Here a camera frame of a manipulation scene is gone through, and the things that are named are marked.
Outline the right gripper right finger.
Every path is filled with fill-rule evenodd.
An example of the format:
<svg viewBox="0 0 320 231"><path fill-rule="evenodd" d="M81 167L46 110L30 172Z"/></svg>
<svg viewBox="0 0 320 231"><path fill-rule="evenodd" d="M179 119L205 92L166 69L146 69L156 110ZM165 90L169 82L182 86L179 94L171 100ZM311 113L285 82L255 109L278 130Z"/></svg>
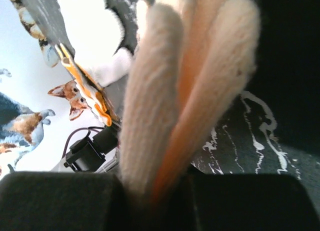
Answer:
<svg viewBox="0 0 320 231"><path fill-rule="evenodd" d="M320 218L296 178L278 174L189 174L197 231L318 231Z"/></svg>

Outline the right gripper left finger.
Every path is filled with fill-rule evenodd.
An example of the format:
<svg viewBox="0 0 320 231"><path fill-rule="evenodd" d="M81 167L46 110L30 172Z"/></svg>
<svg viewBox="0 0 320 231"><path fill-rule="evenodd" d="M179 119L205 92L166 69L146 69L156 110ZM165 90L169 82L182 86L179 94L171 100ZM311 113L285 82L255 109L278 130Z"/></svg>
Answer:
<svg viewBox="0 0 320 231"><path fill-rule="evenodd" d="M115 176L14 172L0 182L2 231L123 231L125 205Z"/></svg>

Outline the cream glove red cuff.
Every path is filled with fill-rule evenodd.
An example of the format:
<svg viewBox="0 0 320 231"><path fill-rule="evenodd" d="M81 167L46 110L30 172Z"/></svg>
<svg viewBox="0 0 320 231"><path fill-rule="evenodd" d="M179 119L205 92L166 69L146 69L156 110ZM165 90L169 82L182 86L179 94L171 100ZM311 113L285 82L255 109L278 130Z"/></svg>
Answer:
<svg viewBox="0 0 320 231"><path fill-rule="evenodd" d="M129 199L159 204L256 70L253 0L140 0L120 175Z"/></svg>

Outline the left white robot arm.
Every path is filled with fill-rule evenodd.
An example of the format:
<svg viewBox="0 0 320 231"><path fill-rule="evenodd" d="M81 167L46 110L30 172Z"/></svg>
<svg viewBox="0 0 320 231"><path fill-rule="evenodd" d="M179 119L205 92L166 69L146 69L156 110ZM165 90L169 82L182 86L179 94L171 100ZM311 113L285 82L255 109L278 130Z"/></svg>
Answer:
<svg viewBox="0 0 320 231"><path fill-rule="evenodd" d="M89 126L74 130L67 138L57 173L107 173L119 163L119 127Z"/></svg>

